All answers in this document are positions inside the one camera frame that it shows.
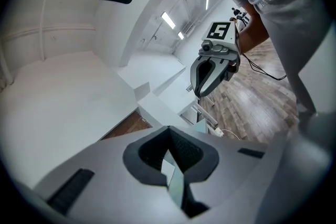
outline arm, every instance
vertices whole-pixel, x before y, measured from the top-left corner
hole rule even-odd
[[[248,52],[269,38],[267,30],[261,21],[260,15],[257,13],[253,5],[249,3],[244,5],[243,8],[250,15],[250,21],[247,27],[239,33],[241,54]]]

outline white ceiling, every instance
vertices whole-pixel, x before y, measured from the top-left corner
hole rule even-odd
[[[192,25],[198,25],[219,1],[221,0],[209,0],[206,11],[206,0],[163,0],[139,38],[137,49],[173,53],[187,40],[186,31]],[[174,21],[174,29],[161,18],[163,12],[167,12]],[[178,37],[180,31],[185,36],[183,41]]]

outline ceiling light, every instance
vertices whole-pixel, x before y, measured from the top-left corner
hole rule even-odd
[[[181,40],[183,40],[184,36],[182,35],[181,32],[179,32],[178,36],[180,37]]]
[[[206,0],[206,4],[205,4],[205,10],[207,10],[209,7],[209,0]]]
[[[162,19],[164,19],[166,21],[167,24],[169,24],[169,26],[174,29],[175,28],[175,24],[174,22],[170,19],[169,15],[167,14],[167,12],[164,12],[162,14]]]

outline wall molding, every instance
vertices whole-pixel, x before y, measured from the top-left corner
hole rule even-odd
[[[49,26],[44,27],[43,32],[52,32],[52,31],[61,31],[61,30],[88,30],[88,31],[96,31],[96,28],[93,25],[59,25],[59,26]],[[3,42],[7,42],[16,38],[25,37],[33,34],[38,34],[38,28],[24,29],[17,32],[9,33],[3,35],[1,40]]]

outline electrical outlet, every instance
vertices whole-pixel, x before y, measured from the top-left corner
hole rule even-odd
[[[218,134],[218,136],[220,136],[220,137],[224,136],[224,133],[223,133],[223,131],[220,128],[217,127],[215,131]]]

